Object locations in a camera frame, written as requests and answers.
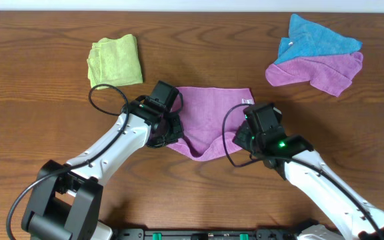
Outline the purple microfiber cloth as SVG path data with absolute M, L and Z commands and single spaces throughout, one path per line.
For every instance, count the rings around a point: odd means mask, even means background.
M 194 160 L 210 161 L 241 150 L 233 138 L 244 122 L 243 109 L 254 103 L 250 89 L 179 87 L 183 100 L 172 110 L 181 109 L 183 138 L 168 148 Z

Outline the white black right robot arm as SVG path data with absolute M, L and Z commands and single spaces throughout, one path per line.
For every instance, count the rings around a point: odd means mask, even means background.
M 295 239 L 384 239 L 384 211 L 348 186 L 302 136 L 287 136 L 282 127 L 254 133 L 244 122 L 233 141 L 304 192 L 337 228 L 306 223 Z

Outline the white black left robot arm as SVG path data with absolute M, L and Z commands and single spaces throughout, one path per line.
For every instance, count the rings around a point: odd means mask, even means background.
M 29 187 L 21 228 L 32 239 L 112 239 L 100 222 L 103 188 L 136 150 L 181 138 L 174 102 L 145 97 L 128 104 L 115 124 L 90 148 L 65 164 L 48 161 Z

